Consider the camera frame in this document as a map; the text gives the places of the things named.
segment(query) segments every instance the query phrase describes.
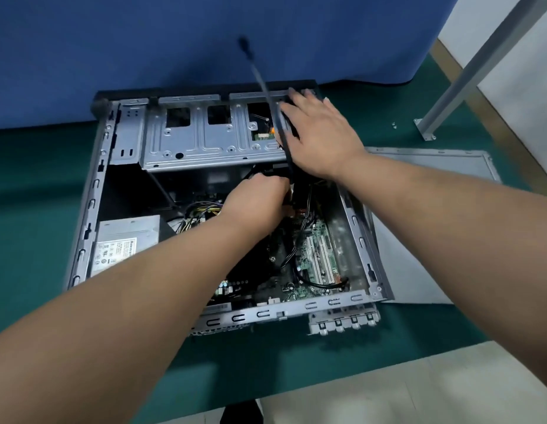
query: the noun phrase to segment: person's right arm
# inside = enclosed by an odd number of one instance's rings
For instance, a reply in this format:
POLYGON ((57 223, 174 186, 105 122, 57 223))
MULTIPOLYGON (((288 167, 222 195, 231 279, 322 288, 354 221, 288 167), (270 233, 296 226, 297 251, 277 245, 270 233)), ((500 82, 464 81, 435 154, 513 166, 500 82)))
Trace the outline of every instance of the person's right arm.
POLYGON ((367 153, 325 99, 281 108, 295 163, 364 202, 448 297, 547 386, 547 198, 367 153))

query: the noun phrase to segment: green floor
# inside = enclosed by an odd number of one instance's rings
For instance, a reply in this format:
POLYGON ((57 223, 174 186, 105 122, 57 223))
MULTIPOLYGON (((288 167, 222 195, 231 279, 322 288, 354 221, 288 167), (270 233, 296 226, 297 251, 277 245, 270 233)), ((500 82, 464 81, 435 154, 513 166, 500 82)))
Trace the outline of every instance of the green floor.
MULTIPOLYGON (((412 119, 447 86, 428 57, 405 86, 348 82, 322 90, 366 145, 487 150, 504 183, 526 188, 465 105, 436 142, 420 138, 412 119)), ((0 131, 0 330, 62 291, 94 132, 93 123, 0 131)), ((486 339, 453 306, 379 308, 376 328, 326 337, 307 336, 306 319, 295 318, 187 339, 134 422, 170 420, 486 339)))

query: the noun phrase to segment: forearm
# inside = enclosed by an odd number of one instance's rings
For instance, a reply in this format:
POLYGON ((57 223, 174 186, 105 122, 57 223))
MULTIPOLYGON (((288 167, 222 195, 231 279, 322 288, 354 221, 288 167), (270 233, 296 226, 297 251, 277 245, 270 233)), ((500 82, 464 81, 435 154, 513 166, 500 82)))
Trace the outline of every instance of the forearm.
POLYGON ((131 418, 217 285, 259 239, 219 215, 1 333, 0 422, 131 418))
POLYGON ((368 154, 337 180, 547 384, 547 198, 368 154))

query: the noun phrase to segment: blue tablecloth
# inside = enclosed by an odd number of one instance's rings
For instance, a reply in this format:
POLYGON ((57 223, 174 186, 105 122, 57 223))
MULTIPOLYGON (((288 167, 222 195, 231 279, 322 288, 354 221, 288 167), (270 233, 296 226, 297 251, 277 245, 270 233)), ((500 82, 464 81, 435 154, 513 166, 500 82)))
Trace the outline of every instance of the blue tablecloth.
POLYGON ((456 0, 0 0, 0 128, 92 119, 98 90, 409 81, 456 0))

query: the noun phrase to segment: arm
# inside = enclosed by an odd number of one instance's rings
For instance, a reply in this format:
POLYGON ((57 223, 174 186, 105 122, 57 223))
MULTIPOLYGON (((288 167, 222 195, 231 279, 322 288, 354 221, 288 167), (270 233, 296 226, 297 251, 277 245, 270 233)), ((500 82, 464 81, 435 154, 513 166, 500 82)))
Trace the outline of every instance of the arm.
POLYGON ((2 332, 0 422, 132 418, 221 280, 280 222, 288 188, 261 174, 242 181, 218 216, 2 332))
POLYGON ((325 99, 283 104, 295 162, 348 188, 450 299, 547 385, 547 198, 364 151, 325 99))

